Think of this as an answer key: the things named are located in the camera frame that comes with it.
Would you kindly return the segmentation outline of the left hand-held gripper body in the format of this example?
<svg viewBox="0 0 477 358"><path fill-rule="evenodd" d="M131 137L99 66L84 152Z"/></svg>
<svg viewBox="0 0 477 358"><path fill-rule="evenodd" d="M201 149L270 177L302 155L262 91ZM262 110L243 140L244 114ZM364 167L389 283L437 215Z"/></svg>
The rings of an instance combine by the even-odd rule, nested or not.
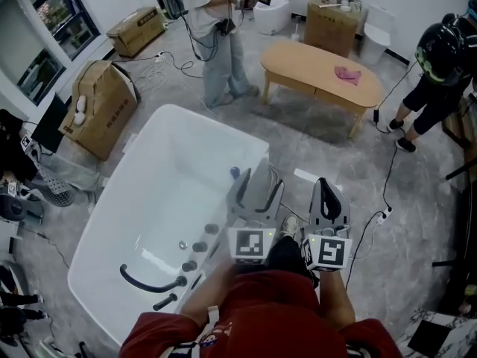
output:
<svg viewBox="0 0 477 358"><path fill-rule="evenodd" d="M239 265L263 265L277 233L275 224L237 218L227 228L230 256Z"/></svg>

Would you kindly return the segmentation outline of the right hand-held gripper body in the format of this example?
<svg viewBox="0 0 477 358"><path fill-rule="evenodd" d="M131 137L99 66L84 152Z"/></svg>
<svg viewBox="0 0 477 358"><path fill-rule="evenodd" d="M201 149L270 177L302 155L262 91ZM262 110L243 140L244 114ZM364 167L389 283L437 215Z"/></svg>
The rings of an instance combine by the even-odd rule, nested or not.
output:
<svg viewBox="0 0 477 358"><path fill-rule="evenodd" d="M300 253L309 271L337 271L347 267L353 240L348 224L300 229Z"/></svg>

